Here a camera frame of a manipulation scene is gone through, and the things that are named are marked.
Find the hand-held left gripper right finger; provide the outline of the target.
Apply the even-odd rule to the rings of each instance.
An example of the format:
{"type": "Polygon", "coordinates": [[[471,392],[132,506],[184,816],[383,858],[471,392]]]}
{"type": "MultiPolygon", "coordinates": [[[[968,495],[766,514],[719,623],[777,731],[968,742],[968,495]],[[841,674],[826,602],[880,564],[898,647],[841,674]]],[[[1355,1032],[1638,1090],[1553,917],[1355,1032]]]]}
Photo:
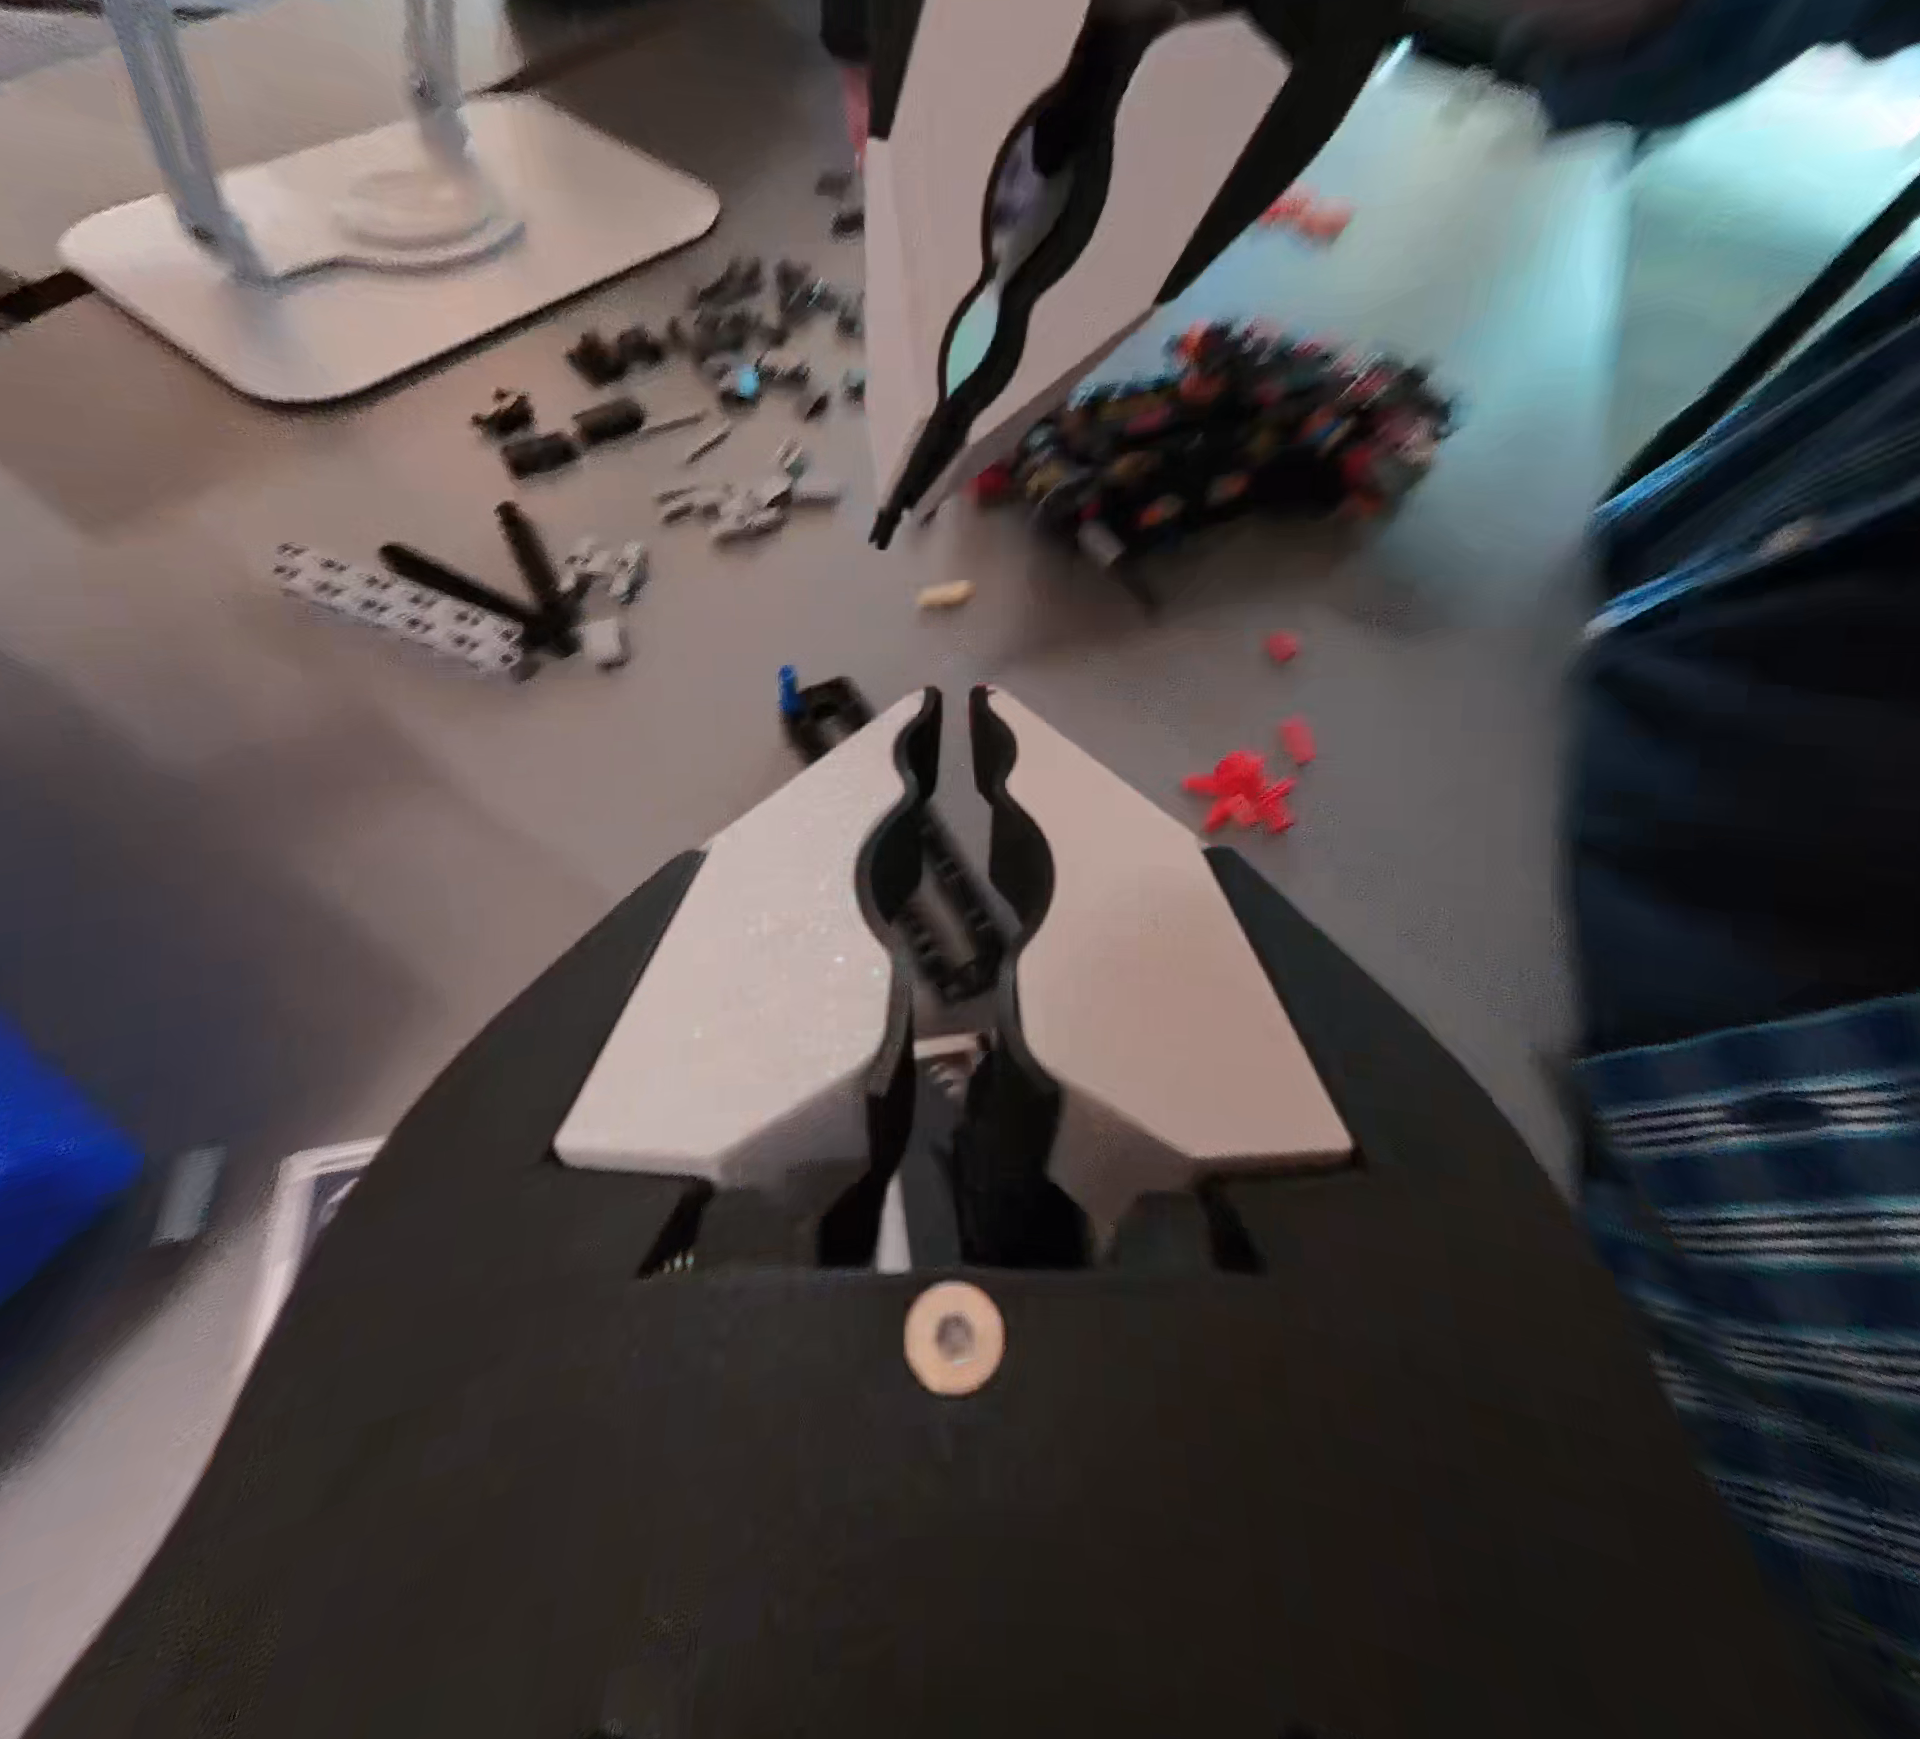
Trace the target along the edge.
{"type": "Polygon", "coordinates": [[[1014,917],[960,1113],[960,1237],[1071,1271],[1143,1197],[1358,1157],[1209,846],[1007,689],[968,689],[1014,917]]]}

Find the blue box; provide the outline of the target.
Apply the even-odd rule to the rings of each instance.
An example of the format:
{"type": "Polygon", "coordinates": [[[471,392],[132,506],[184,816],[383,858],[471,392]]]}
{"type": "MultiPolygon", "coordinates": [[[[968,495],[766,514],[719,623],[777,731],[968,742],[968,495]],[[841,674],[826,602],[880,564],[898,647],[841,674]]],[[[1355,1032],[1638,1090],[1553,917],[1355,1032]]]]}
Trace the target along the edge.
{"type": "Polygon", "coordinates": [[[113,1216],[145,1169],[145,1146],[0,1018],[0,1302],[113,1216]]]}

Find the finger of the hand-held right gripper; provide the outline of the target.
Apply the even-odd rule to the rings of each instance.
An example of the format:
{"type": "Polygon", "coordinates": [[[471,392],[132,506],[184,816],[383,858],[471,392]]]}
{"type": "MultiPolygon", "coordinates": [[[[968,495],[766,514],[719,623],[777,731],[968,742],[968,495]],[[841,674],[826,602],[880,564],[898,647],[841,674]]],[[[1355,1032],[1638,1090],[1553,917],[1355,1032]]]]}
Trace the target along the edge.
{"type": "Polygon", "coordinates": [[[1020,117],[1058,84],[1086,0],[868,0],[868,446],[887,549],[968,446],[1011,353],[950,382],[993,285],[993,196],[1020,117]]]}
{"type": "Polygon", "coordinates": [[[998,275],[993,339],[964,382],[924,411],[898,478],[887,478],[884,533],[1011,453],[1160,310],[1289,70],[1289,57],[1248,14],[1174,22],[1139,44],[1068,170],[1050,223],[998,275]]]}

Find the white stand base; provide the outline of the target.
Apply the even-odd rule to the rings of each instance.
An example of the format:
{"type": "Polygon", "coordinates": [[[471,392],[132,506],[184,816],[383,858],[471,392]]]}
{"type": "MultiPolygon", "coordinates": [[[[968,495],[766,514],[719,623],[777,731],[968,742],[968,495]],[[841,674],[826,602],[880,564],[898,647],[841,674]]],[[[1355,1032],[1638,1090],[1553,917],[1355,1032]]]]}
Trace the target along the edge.
{"type": "Polygon", "coordinates": [[[225,388],[349,401],[537,310],[677,255],[719,196],[546,95],[462,104],[462,151],[417,120],[218,173],[250,266],[162,196],[77,218],[62,266],[225,388]]]}

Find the light grey lego beam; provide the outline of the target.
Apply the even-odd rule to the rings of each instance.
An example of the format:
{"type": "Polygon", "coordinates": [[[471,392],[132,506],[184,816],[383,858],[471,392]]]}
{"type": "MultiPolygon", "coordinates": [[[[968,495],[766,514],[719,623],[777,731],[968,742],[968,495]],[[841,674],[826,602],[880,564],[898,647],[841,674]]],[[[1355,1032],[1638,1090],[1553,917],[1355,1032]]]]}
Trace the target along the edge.
{"type": "Polygon", "coordinates": [[[370,625],[387,640],[417,647],[438,663],[485,674],[485,676],[516,676],[524,668],[524,647],[512,623],[485,618],[462,602],[435,597],[425,587],[407,587],[399,574],[372,574],[372,569],[282,569],[278,587],[316,609],[328,618],[344,618],[351,625],[370,625]]]}
{"type": "Polygon", "coordinates": [[[278,544],[273,580],[316,612],[380,625],[387,636],[447,654],[447,659],[516,659],[519,623],[471,609],[445,593],[425,593],[395,569],[351,564],[309,544],[278,544]]]}

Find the black lego axle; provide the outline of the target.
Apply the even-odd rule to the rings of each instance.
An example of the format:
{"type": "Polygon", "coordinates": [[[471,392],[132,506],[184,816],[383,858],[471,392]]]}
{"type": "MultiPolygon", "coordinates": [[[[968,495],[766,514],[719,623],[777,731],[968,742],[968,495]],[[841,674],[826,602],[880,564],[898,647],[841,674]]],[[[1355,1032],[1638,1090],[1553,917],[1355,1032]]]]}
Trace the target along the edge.
{"type": "Polygon", "coordinates": [[[403,574],[407,587],[425,587],[435,597],[447,597],[447,602],[462,602],[462,609],[474,609],[485,618],[512,623],[524,654],[554,654],[554,659],[569,659],[569,654],[583,647],[579,623],[574,623],[574,602],[503,597],[503,593],[495,593],[495,587],[485,587],[485,580],[474,580],[474,574],[462,574],[462,569],[452,569],[452,564],[445,564],[445,562],[403,544],[403,539],[380,544],[380,562],[395,574],[403,574]]]}

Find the black lego frame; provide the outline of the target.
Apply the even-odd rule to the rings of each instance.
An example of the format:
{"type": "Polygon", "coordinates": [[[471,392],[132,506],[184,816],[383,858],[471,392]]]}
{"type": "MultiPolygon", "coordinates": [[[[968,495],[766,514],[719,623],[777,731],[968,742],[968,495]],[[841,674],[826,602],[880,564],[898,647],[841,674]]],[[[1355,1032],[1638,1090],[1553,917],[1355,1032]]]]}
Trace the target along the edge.
{"type": "MultiPolygon", "coordinates": [[[[875,723],[875,703],[855,676],[800,681],[808,715],[779,719],[787,742],[800,764],[875,723]]],[[[964,864],[942,816],[924,805],[921,816],[921,887],[898,915],[898,940],[914,960],[921,984],[940,1006],[968,1006],[998,988],[1007,960],[1007,929],[993,907],[982,874],[964,864]]]]}

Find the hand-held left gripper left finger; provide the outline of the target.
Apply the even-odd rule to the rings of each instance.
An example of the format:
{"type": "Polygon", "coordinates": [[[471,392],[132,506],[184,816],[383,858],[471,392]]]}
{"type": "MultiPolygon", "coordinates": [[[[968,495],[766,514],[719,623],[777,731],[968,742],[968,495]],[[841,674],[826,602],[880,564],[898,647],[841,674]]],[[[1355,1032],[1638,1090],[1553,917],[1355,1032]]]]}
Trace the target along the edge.
{"type": "Polygon", "coordinates": [[[554,1162],[800,1207],[875,1264],[914,1132],[914,955],[940,689],[906,691],[693,853],[554,1162]]]}

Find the pile of dark grey lego pieces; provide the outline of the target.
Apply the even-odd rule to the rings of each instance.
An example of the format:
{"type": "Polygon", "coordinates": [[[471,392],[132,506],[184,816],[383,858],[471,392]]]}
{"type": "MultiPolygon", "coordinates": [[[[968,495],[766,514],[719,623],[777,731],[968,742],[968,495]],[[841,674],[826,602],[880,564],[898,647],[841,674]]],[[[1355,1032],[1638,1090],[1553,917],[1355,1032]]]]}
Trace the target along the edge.
{"type": "Polygon", "coordinates": [[[693,502],[699,520],[729,514],[729,487],[704,487],[704,466],[766,411],[821,428],[868,408],[868,297],[796,255],[729,255],[693,275],[677,310],[583,326],[561,374],[583,401],[539,411],[524,388],[495,388],[471,432],[503,478],[561,478],[601,450],[686,436],[662,512],[693,502]]]}

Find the lego sticker sheet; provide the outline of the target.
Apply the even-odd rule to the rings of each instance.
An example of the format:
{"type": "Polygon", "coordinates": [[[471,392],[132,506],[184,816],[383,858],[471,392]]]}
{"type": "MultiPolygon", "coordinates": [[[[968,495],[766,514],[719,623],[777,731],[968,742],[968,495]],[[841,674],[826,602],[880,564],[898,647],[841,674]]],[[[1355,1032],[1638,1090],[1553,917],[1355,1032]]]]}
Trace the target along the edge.
{"type": "Polygon", "coordinates": [[[309,1247],[323,1245],[328,1223],[335,1218],[344,1197],[383,1152],[383,1137],[351,1137],[291,1152],[278,1169],[273,1207],[267,1207],[267,1245],[257,1271],[250,1327],[238,1344],[238,1377],[250,1377],[267,1334],[278,1333],[309,1247]]]}

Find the scatter of red lego pins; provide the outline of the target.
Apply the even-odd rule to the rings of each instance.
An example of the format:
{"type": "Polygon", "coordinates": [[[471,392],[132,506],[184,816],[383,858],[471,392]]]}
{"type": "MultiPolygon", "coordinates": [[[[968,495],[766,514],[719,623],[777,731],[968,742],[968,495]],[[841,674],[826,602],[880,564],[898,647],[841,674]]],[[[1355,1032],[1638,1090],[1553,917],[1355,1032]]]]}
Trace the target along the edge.
{"type": "Polygon", "coordinates": [[[1296,824],[1301,784],[1324,761],[1310,715],[1309,625],[1273,623],[1238,663],[1230,738],[1218,738],[1174,795],[1202,834],[1280,841],[1296,824]]]}

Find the grey lego tube piece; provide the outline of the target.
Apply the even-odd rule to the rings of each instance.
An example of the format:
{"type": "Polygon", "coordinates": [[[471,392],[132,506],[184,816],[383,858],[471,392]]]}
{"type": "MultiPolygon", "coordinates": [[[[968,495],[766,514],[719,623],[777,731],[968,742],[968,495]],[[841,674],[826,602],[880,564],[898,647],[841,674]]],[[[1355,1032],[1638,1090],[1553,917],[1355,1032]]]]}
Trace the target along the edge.
{"type": "Polygon", "coordinates": [[[184,1146],[166,1162],[157,1207],[154,1207],[154,1232],[146,1232],[154,1247],[184,1247],[202,1237],[218,1183],[225,1183],[225,1162],[228,1162],[228,1146],[218,1143],[184,1146]]]}

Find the pile of multicoloured lego pieces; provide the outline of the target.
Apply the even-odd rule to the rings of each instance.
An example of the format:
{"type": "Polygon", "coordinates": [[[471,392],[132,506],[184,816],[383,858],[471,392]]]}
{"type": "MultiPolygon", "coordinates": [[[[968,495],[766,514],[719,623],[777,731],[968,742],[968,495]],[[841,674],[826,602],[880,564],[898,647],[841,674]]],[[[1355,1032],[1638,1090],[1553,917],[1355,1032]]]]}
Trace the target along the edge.
{"type": "Polygon", "coordinates": [[[1081,382],[968,502],[1121,574],[1238,520],[1376,520],[1424,485],[1448,432],[1453,398],[1424,362],[1202,323],[1153,374],[1081,382]]]}

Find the person's blue striped clothing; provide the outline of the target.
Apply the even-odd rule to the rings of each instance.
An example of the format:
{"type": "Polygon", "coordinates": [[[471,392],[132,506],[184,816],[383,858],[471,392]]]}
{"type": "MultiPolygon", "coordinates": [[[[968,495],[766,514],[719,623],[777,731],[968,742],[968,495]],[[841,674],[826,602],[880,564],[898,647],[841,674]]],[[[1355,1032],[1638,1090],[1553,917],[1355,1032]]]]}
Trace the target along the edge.
{"type": "Polygon", "coordinates": [[[1913,260],[1589,525],[1583,1218],[1868,1735],[1920,1721],[1913,260]]]}

